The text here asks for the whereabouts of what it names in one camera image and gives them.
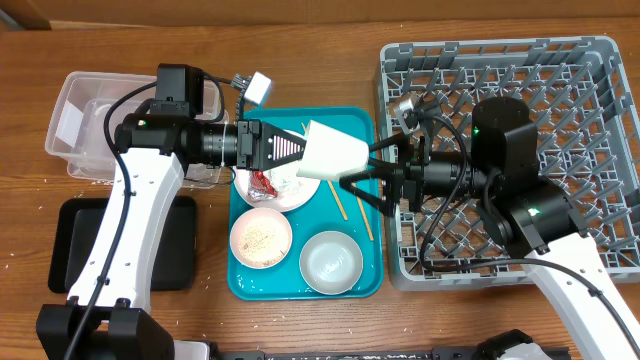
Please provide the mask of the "pink bowl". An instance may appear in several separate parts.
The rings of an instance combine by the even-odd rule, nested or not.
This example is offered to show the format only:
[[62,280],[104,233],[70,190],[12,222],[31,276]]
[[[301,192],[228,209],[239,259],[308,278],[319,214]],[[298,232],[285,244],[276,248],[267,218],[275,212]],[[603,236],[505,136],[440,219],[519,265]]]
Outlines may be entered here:
[[293,243],[286,217],[273,209],[253,208],[233,223],[229,246],[238,262],[251,269],[267,269],[280,263]]

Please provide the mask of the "white cup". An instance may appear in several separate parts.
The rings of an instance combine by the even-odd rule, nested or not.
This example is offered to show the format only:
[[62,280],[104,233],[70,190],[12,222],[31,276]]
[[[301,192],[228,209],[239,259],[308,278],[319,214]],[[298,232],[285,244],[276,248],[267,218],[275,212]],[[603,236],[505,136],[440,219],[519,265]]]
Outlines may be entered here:
[[298,162],[298,177],[338,181],[366,169],[369,145],[317,121],[306,127],[302,158]]

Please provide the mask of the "white napkin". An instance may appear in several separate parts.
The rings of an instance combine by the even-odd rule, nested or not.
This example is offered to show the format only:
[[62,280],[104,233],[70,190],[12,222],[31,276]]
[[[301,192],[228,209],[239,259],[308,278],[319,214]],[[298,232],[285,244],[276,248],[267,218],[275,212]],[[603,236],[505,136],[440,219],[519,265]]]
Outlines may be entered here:
[[296,192],[303,180],[297,176],[299,162],[294,161],[264,172],[270,185],[277,193],[277,197],[284,197],[287,193]]

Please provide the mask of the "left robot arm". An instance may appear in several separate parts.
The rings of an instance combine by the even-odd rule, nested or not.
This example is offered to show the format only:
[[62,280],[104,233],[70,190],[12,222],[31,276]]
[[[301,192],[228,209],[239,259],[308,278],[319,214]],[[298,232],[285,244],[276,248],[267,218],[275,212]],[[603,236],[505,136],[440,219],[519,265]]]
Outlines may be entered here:
[[218,78],[161,64],[153,98],[116,128],[113,187],[90,255],[63,305],[45,304],[36,333],[50,359],[211,359],[207,341],[172,338],[150,315],[152,272],[168,212],[190,165],[265,171],[301,159],[305,140],[260,120],[198,121]]

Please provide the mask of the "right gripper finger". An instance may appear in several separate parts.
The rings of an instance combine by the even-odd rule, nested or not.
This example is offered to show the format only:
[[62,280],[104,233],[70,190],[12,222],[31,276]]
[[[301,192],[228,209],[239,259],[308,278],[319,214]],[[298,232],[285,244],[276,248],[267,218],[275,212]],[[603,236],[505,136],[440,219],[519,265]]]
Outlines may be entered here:
[[369,146],[369,152],[382,151],[383,149],[395,147],[398,158],[411,158],[413,155],[413,146],[411,145],[410,136],[404,133],[396,133],[388,138],[382,139]]
[[394,215],[400,201],[400,175],[389,168],[370,168],[343,176],[339,185],[382,215]]

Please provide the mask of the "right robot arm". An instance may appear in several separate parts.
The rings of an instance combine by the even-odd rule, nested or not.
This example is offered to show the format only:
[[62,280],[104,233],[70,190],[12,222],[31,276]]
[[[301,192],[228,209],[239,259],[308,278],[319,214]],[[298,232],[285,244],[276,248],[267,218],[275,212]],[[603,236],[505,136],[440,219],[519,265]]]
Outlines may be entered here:
[[433,198],[440,220],[450,204],[478,200],[490,239],[506,251],[495,267],[520,266],[542,291],[580,354],[587,359],[635,359],[639,324],[600,259],[587,224],[567,193],[539,172],[538,132],[528,106],[511,97],[480,101],[471,136],[436,152],[436,134],[449,127],[434,102],[399,108],[403,131],[370,146],[396,147],[396,162],[369,159],[340,186],[386,216],[401,200],[413,212]]

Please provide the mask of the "red foil wrapper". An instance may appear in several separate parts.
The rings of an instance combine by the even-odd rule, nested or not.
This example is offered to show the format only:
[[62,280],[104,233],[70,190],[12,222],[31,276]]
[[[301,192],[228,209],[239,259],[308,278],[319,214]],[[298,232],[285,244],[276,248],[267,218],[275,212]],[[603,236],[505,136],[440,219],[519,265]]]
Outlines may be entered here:
[[253,201],[265,201],[275,199],[278,192],[263,172],[252,171],[249,177],[248,196]]

